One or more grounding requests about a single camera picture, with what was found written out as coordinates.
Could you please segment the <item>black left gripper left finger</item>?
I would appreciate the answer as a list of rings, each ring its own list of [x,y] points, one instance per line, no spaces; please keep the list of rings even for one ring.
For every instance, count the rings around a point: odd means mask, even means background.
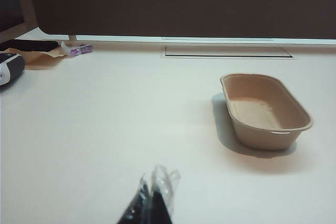
[[[132,200],[126,207],[118,223],[152,223],[150,220],[150,205],[152,193],[144,176],[140,178],[138,188]]]

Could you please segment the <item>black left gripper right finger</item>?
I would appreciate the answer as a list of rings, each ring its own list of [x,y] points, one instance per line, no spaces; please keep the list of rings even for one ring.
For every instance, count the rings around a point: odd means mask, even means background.
[[[173,223],[174,198],[181,179],[178,170],[169,172],[156,165],[152,173],[150,223]]]

